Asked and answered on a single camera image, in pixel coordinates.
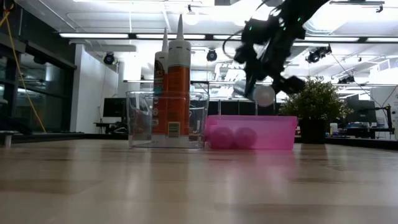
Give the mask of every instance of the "white nozzle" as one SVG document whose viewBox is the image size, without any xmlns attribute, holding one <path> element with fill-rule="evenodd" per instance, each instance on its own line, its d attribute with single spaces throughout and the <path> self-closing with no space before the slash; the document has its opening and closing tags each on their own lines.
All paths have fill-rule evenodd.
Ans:
<svg viewBox="0 0 398 224">
<path fill-rule="evenodd" d="M 164 29 L 164 34 L 163 34 L 162 51 L 163 52 L 168 52 L 169 51 L 169 44 L 167 43 L 167 30 L 166 30 L 166 28 Z"/>
<path fill-rule="evenodd" d="M 182 31 L 182 15 L 180 14 L 180 19 L 178 20 L 178 28 L 177 28 L 177 40 L 183 40 L 184 33 Z"/>
</svg>

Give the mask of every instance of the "wooden table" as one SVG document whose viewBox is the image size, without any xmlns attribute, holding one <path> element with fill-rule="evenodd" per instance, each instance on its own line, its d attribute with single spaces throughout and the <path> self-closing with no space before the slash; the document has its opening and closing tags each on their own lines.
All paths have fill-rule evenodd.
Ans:
<svg viewBox="0 0 398 224">
<path fill-rule="evenodd" d="M 0 150 L 1 224 L 398 223 L 396 152 L 12 147 Z"/>
</svg>

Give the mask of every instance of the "computer monitor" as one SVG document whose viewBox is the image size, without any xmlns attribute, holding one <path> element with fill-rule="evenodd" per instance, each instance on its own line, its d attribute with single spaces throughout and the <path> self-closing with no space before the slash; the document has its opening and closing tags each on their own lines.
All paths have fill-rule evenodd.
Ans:
<svg viewBox="0 0 398 224">
<path fill-rule="evenodd" d="M 210 101 L 208 115 L 218 115 L 218 101 Z"/>
<path fill-rule="evenodd" d="M 222 101 L 221 115 L 238 115 L 238 101 Z"/>
<path fill-rule="evenodd" d="M 261 116 L 275 116 L 279 114 L 279 108 L 282 106 L 282 103 L 274 103 L 269 106 L 258 106 L 257 113 Z"/>
<path fill-rule="evenodd" d="M 126 116 L 125 98 L 105 98 L 103 116 L 106 118 L 124 118 Z"/>
<path fill-rule="evenodd" d="M 376 123 L 376 110 L 374 109 L 374 102 L 368 100 L 346 100 L 349 108 L 354 112 L 348 114 L 347 122 L 368 122 Z"/>
<path fill-rule="evenodd" d="M 256 104 L 239 100 L 239 115 L 256 115 Z"/>
</svg>

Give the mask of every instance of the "security camera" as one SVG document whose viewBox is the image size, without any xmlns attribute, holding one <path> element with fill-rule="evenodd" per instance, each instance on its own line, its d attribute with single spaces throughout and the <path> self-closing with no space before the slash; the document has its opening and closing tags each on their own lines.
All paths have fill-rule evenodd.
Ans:
<svg viewBox="0 0 398 224">
<path fill-rule="evenodd" d="M 355 78 L 353 75 L 345 75 L 345 76 L 339 78 L 337 84 L 349 84 L 349 83 L 354 83 L 354 82 L 355 82 Z"/>
<path fill-rule="evenodd" d="M 209 52 L 207 53 L 207 61 L 208 62 L 214 62 L 217 60 L 217 53 L 215 49 L 210 49 Z"/>
<path fill-rule="evenodd" d="M 330 45 L 328 47 L 318 47 L 314 51 L 310 51 L 310 54 L 308 57 L 305 59 L 308 63 L 317 63 L 319 60 L 322 58 L 326 57 L 326 55 L 331 54 L 331 47 Z"/>
<path fill-rule="evenodd" d="M 46 61 L 45 61 L 43 58 L 37 57 L 37 56 L 35 56 L 35 57 L 33 58 L 33 61 L 34 61 L 35 63 L 39 64 L 39 65 L 44 65 L 44 64 L 46 63 Z"/>
<path fill-rule="evenodd" d="M 108 52 L 105 55 L 104 58 L 104 63 L 107 65 L 114 65 L 116 64 L 116 62 L 118 62 L 118 60 L 114 57 L 114 53 L 113 52 Z"/>
</svg>

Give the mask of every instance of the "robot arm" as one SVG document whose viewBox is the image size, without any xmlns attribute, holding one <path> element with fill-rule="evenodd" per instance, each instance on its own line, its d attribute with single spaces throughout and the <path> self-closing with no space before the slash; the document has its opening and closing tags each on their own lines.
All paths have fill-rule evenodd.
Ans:
<svg viewBox="0 0 398 224">
<path fill-rule="evenodd" d="M 273 78 L 275 93 L 298 93 L 304 88 L 304 81 L 293 76 L 288 79 L 280 75 L 284 63 L 290 56 L 290 49 L 296 39 L 305 38 L 302 27 L 328 0 L 285 0 L 269 15 L 267 21 L 250 19 L 242 31 L 242 46 L 236 49 L 234 60 L 246 63 L 246 88 L 244 96 L 254 88 L 257 81 L 267 76 Z M 266 51 L 257 58 L 253 45 L 266 45 Z"/>
</svg>

